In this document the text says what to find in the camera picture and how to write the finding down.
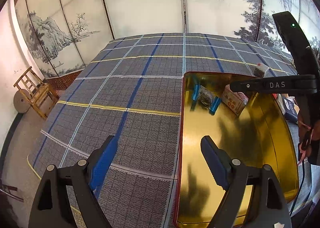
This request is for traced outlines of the person's right hand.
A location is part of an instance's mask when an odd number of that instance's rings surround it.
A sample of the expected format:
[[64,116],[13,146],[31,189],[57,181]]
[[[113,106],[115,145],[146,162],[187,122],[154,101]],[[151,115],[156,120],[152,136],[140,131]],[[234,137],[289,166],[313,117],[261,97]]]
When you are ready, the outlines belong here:
[[298,165],[307,159],[310,164],[319,166],[319,120],[314,125],[308,126],[299,112],[298,135]]

